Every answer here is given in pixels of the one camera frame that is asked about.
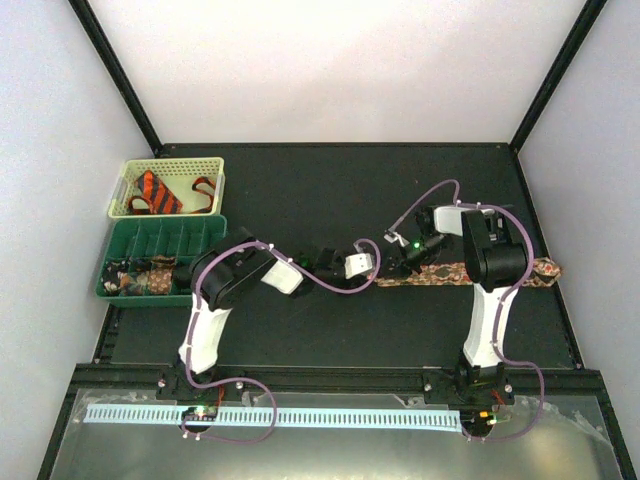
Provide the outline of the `floral patterned tie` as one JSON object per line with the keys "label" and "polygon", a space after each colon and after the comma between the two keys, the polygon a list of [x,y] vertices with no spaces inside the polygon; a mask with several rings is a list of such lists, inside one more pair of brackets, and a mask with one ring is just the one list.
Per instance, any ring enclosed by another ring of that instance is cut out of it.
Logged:
{"label": "floral patterned tie", "polygon": [[[549,257],[536,258],[533,270],[523,287],[552,287],[563,273],[562,267]],[[423,266],[419,274],[407,278],[377,278],[379,287],[401,286],[469,286],[472,284],[463,262]]]}

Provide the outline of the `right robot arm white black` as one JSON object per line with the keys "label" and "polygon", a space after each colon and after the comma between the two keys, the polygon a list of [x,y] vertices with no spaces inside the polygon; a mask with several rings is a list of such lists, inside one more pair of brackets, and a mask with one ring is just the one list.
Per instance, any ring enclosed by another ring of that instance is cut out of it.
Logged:
{"label": "right robot arm white black", "polygon": [[512,225],[526,231],[507,210],[482,204],[428,207],[418,217],[418,240],[410,242],[392,225],[385,239],[396,243],[399,258],[391,265],[395,275],[416,273],[451,236],[462,239],[464,267],[473,285],[470,328],[453,379],[457,396],[476,403],[503,380],[503,344],[509,311],[518,290],[533,269],[533,247],[526,238],[513,239]]}

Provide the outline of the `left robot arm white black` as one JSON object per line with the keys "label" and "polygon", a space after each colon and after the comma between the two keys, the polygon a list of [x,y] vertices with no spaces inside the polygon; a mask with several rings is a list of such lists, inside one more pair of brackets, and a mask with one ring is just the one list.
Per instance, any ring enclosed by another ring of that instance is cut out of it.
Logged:
{"label": "left robot arm white black", "polygon": [[372,257],[362,250],[324,248],[281,259],[256,241],[240,228],[196,257],[189,267],[192,309],[179,347],[180,361],[186,367],[179,386],[193,399],[213,391],[215,376],[210,369],[217,363],[227,319],[257,286],[269,286],[291,298],[308,294],[319,282],[340,292],[364,285],[374,268]]}

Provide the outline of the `black rolled tie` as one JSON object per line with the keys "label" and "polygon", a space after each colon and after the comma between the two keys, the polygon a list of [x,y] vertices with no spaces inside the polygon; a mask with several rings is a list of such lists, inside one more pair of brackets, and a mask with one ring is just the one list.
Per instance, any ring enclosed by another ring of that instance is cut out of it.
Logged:
{"label": "black rolled tie", "polygon": [[173,270],[172,285],[177,294],[185,294],[191,291],[192,273],[186,265],[178,266]]}

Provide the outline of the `brown patterned rolled tie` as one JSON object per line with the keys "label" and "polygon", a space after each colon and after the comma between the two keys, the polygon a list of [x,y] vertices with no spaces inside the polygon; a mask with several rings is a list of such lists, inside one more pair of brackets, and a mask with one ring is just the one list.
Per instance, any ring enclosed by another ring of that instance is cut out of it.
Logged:
{"label": "brown patterned rolled tie", "polygon": [[175,257],[156,256],[150,261],[148,289],[151,295],[167,295],[171,290]]}

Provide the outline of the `green divided organizer tray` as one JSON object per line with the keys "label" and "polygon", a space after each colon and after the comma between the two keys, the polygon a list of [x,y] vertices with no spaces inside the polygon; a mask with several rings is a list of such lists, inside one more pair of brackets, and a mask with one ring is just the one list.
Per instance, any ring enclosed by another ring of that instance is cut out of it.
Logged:
{"label": "green divided organizer tray", "polygon": [[221,215],[186,217],[142,217],[119,220],[113,227],[101,264],[95,293],[114,307],[182,307],[191,304],[191,291],[177,294],[171,285],[167,295],[107,296],[99,280],[108,260],[153,257],[175,257],[176,267],[186,265],[222,240],[227,233],[227,220]]}

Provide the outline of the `orange navy striped tie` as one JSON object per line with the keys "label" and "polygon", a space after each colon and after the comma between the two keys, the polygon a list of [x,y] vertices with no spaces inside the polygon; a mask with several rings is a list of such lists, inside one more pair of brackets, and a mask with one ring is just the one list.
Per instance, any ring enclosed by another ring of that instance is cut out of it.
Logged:
{"label": "orange navy striped tie", "polygon": [[[128,201],[128,212],[134,215],[177,215],[187,214],[183,202],[167,187],[167,185],[151,170],[146,170],[135,182],[139,195]],[[190,214],[210,213],[213,208],[216,183],[208,177],[198,177],[191,185],[195,193],[205,195],[209,205],[190,211]]]}

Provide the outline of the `cream perforated basket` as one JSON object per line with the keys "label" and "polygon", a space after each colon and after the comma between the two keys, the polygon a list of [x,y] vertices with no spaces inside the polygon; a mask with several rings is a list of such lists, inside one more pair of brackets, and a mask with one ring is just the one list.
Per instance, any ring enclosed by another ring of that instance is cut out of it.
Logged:
{"label": "cream perforated basket", "polygon": [[161,181],[160,186],[171,193],[181,207],[179,212],[158,212],[157,216],[220,213],[226,180],[221,157],[136,159],[127,161],[119,172],[118,184],[107,210],[110,219],[138,218],[149,213],[149,206],[141,200],[143,176],[147,172]]}

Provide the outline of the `dark floral rolled tie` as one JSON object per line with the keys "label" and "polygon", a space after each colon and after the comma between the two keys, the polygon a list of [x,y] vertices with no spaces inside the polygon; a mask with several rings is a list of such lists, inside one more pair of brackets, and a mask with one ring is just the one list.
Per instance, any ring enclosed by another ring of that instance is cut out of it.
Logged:
{"label": "dark floral rolled tie", "polygon": [[146,259],[108,260],[99,285],[107,296],[143,296],[148,293],[151,262]]}

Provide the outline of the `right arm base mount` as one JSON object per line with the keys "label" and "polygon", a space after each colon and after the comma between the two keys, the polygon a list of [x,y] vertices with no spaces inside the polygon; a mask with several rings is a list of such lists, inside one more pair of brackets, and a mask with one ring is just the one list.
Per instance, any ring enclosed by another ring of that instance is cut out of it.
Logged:
{"label": "right arm base mount", "polygon": [[422,381],[426,403],[476,409],[514,403],[513,394],[505,390],[507,382],[504,372],[497,367],[425,369],[422,371]]}

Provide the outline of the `black aluminium front rail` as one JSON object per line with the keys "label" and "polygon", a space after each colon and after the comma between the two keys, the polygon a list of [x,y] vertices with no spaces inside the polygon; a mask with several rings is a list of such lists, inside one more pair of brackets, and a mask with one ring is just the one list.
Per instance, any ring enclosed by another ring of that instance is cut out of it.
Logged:
{"label": "black aluminium front rail", "polygon": [[[168,365],[79,364],[70,382],[71,388],[157,389],[160,375]],[[245,381],[245,389],[256,391],[249,378],[273,392],[424,394],[422,371],[436,368],[302,368],[222,366],[213,379]],[[597,395],[605,389],[600,372],[585,369],[545,369],[545,392],[550,395]]]}

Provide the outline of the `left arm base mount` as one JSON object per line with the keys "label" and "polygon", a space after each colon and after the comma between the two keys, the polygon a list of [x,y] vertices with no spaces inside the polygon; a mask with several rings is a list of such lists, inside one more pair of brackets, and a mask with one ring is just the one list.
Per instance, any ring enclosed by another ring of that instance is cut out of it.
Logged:
{"label": "left arm base mount", "polygon": [[160,375],[156,398],[178,404],[203,402],[205,405],[212,405],[218,400],[239,401],[246,386],[245,381],[234,380],[220,387],[197,388],[188,381],[184,367],[172,367],[165,369]]}

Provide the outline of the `right black frame post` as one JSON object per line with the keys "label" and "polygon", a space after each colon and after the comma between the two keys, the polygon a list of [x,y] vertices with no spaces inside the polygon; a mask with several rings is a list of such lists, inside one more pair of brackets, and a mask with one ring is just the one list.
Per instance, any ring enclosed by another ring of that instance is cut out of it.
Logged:
{"label": "right black frame post", "polygon": [[607,0],[588,0],[582,6],[509,143],[513,152],[522,150],[607,3]]}

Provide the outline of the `black frame post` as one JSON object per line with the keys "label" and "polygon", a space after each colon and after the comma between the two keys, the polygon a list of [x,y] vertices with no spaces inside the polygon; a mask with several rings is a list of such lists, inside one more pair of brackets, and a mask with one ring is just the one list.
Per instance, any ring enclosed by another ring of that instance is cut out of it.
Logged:
{"label": "black frame post", "polygon": [[122,66],[117,53],[111,45],[96,13],[87,0],[69,0],[69,5],[79,20],[89,41],[106,68],[114,86],[127,106],[133,120],[143,135],[155,157],[162,151],[161,142],[152,122],[147,115],[129,77]]}
{"label": "black frame post", "polygon": [[588,0],[582,6],[509,143],[513,152],[522,150],[607,3],[607,0]]}

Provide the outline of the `left black frame post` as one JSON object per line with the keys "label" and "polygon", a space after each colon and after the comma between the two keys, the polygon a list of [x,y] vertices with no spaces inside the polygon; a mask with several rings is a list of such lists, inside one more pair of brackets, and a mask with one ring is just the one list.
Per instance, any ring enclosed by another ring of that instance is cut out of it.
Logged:
{"label": "left black frame post", "polygon": [[161,142],[152,122],[147,115],[129,77],[122,66],[117,53],[111,45],[96,13],[87,0],[69,0],[69,5],[79,20],[89,41],[106,68],[114,86],[127,106],[133,120],[143,135],[155,157],[162,151]]}

